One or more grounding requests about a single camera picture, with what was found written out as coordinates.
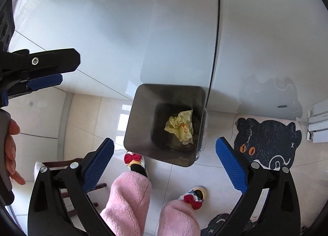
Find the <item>human hand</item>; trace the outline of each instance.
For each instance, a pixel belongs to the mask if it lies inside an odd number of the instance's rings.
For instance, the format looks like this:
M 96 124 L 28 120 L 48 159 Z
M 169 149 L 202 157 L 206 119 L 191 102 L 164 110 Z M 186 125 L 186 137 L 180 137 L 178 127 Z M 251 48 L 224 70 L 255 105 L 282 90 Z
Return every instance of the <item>human hand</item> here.
M 20 128 L 17 123 L 10 119 L 8 127 L 8 135 L 5 143 L 6 150 L 6 168 L 9 171 L 9 176 L 20 185 L 26 184 L 25 180 L 16 171 L 16 144 L 12 135 L 20 133 Z

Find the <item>blue gripper pad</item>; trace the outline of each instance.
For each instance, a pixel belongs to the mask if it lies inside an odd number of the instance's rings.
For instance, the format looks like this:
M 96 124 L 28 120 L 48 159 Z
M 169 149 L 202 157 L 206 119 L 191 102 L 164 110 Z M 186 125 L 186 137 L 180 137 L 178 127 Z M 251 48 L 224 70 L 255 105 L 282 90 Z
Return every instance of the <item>blue gripper pad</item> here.
M 82 189 L 85 193 L 95 189 L 114 154 L 114 142 L 106 138 L 98 149 L 100 150 L 96 151 L 98 153 L 83 174 Z
M 215 151 L 235 189 L 244 194 L 248 188 L 247 173 L 237 160 L 234 149 L 224 137 L 221 137 L 216 141 Z

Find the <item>trash can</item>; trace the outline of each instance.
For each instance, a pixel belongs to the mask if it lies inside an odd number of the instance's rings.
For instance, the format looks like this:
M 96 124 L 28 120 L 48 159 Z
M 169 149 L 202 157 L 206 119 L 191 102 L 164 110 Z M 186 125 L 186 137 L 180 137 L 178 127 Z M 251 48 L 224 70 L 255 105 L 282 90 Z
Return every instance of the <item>trash can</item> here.
M 205 91 L 199 86 L 142 84 L 133 100 L 124 147 L 146 157 L 188 167 L 201 149 L 206 111 Z M 183 145 L 164 130 L 170 116 L 193 110 L 193 143 Z

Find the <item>floor mat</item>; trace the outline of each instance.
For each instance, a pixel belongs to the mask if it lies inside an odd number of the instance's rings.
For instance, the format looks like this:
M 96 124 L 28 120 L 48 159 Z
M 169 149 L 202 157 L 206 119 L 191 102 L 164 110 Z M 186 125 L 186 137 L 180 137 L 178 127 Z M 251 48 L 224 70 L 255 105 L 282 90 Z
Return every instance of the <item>floor mat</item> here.
M 230 144 L 250 162 L 279 170 L 283 166 L 291 168 L 301 140 L 297 121 L 237 115 Z
M 236 151 L 242 152 L 249 162 L 256 161 L 264 168 L 279 170 L 283 166 L 291 168 L 301 140 L 301 126 L 297 121 L 237 115 L 230 144 Z M 267 194 L 268 189 L 262 191 L 245 230 L 256 224 Z M 201 236 L 214 235 L 231 211 L 220 210 L 208 217 L 201 225 Z

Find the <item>pink pajama pants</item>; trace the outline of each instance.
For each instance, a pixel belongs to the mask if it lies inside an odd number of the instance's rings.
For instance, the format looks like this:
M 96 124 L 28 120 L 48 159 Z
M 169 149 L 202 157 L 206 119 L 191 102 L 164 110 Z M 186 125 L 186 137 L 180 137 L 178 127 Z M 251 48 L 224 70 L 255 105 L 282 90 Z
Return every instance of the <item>pink pajama pants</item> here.
M 137 172 L 124 172 L 112 184 L 101 217 L 116 236 L 143 236 L 150 203 L 151 183 Z M 159 219 L 158 236 L 200 236 L 190 205 L 169 202 Z

